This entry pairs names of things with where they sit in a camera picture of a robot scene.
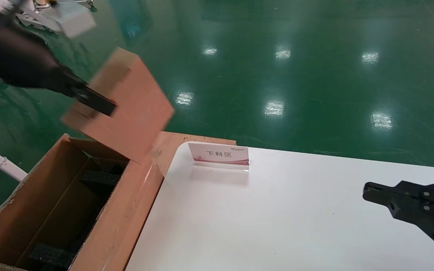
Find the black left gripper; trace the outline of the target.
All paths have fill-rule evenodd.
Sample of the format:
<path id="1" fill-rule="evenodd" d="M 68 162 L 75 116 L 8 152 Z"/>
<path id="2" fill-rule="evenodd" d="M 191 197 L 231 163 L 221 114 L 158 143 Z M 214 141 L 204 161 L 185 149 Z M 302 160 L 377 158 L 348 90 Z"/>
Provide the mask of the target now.
<path id="1" fill-rule="evenodd" d="M 3 22 L 0 13 L 0 79 L 22 88 L 58 91 L 93 110 L 111 116 L 117 105 L 97 93 L 63 65 L 38 35 L 10 20 Z"/>

